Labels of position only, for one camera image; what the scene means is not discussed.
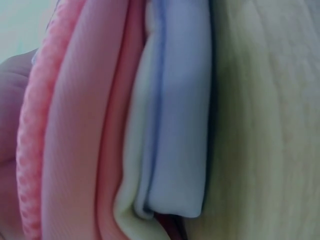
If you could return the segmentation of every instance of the ribbed pink fabric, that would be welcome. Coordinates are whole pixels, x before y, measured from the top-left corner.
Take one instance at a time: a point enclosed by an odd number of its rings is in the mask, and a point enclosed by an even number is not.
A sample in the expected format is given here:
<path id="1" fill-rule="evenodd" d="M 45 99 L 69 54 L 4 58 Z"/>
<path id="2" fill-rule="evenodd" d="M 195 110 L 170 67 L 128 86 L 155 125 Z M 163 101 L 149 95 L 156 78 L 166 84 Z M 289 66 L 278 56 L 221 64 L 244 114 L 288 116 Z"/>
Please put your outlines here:
<path id="1" fill-rule="evenodd" d="M 98 225 L 103 240 L 128 239 L 117 225 L 114 202 L 122 179 L 123 142 L 132 86 L 144 47 L 145 0 L 131 0 L 108 102 L 97 180 Z"/>
<path id="2" fill-rule="evenodd" d="M 99 240 L 110 225 L 107 211 L 99 231 L 97 166 L 127 10 L 128 0 L 87 0 L 72 35 L 45 133 L 43 240 Z"/>
<path id="3" fill-rule="evenodd" d="M 45 129 L 54 85 L 85 0 L 62 0 L 31 70 L 20 114 L 16 177 L 23 231 L 41 239 L 41 182 Z"/>

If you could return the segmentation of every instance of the folded cloth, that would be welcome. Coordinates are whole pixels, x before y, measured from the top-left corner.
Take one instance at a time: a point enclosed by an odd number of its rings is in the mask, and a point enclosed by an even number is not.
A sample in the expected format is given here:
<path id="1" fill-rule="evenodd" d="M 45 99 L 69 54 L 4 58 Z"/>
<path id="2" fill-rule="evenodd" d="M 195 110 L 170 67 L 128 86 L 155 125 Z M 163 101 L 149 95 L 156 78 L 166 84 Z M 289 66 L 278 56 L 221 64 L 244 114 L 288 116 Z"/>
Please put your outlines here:
<path id="1" fill-rule="evenodd" d="M 130 234 L 126 232 L 125 236 L 118 227 L 114 209 L 123 176 L 123 145 L 131 91 L 145 43 L 145 6 L 145 0 L 129 1 L 120 56 L 105 113 L 96 188 L 96 214 L 103 240 L 131 239 Z"/>
<path id="2" fill-rule="evenodd" d="M 146 4 L 145 28 L 147 42 L 144 47 L 131 95 L 123 146 L 123 177 L 114 203 L 114 216 L 122 231 L 132 240 L 169 240 L 169 236 L 155 219 L 145 221 L 133 212 L 141 173 L 145 116 L 147 112 L 150 77 L 154 58 L 154 9 Z"/>
<path id="3" fill-rule="evenodd" d="M 42 182 L 45 240 L 108 237 L 104 234 L 113 216 L 108 215 L 103 224 L 97 219 L 100 212 L 96 205 L 96 189 L 100 189 L 97 168 L 128 2 L 87 0 L 65 54 L 45 133 Z M 110 234 L 120 238 L 113 239 L 123 239 L 117 230 Z"/>
<path id="4" fill-rule="evenodd" d="M 26 239 L 40 240 L 45 129 L 54 85 L 85 0 L 61 0 L 26 87 L 17 133 L 16 177 Z"/>
<path id="5" fill-rule="evenodd" d="M 141 137 L 139 141 L 133 142 L 134 134 L 132 133 L 131 141 L 134 145 L 129 146 L 128 149 L 136 150 L 136 157 L 141 158 L 139 165 L 139 187 L 134 200 L 134 210 L 138 216 L 144 219 L 152 219 L 153 217 L 153 213 L 145 208 L 145 203 L 152 177 L 152 154 L 155 144 L 154 140 L 156 140 L 155 130 L 157 124 L 156 97 L 158 95 L 156 95 L 156 90 L 159 82 L 158 76 L 161 77 L 162 74 L 162 45 L 165 40 L 163 36 L 164 22 L 160 19 L 161 15 L 159 11 L 159 3 L 152 0 L 149 12 L 154 13 L 154 21 L 150 21 L 152 23 L 150 26 L 152 32 L 145 48 L 145 74 L 144 78 L 142 78 L 142 76 L 137 79 L 136 87 L 140 93 L 137 93 L 132 100 L 134 104 L 132 105 L 132 116 L 129 118 L 128 125 L 129 129 L 132 129 L 131 131 L 135 131 L 136 135 Z"/>
<path id="6" fill-rule="evenodd" d="M 205 192 L 212 76 L 209 1 L 154 1 L 160 50 L 139 189 L 145 198 L 136 212 L 144 211 L 145 218 L 149 211 L 197 217 Z"/>

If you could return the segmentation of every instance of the pink mesh fabric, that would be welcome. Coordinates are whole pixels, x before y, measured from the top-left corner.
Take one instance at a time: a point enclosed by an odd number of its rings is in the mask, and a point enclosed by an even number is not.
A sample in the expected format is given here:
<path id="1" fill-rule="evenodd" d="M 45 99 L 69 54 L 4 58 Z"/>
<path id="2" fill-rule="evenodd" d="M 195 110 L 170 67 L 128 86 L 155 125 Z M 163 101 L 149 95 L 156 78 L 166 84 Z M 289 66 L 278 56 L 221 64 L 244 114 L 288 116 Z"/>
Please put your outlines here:
<path id="1" fill-rule="evenodd" d="M 16 177 L 27 240 L 41 236 L 44 136 L 55 82 L 85 0 L 61 0 L 31 70 L 17 135 Z"/>

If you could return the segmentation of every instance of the blue cloth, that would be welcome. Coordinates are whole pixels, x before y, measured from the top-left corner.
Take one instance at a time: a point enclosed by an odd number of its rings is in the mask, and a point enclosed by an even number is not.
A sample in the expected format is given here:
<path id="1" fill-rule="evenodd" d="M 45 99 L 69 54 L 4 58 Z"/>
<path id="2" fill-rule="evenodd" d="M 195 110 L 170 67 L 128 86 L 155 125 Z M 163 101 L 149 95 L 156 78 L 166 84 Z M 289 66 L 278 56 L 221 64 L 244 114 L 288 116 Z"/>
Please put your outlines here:
<path id="1" fill-rule="evenodd" d="M 158 212 L 192 218 L 201 213 L 206 183 L 212 79 L 209 1 L 153 2 L 160 52 L 151 79 L 140 182 L 144 189 L 139 191 L 147 191 L 143 210 L 148 217 Z"/>

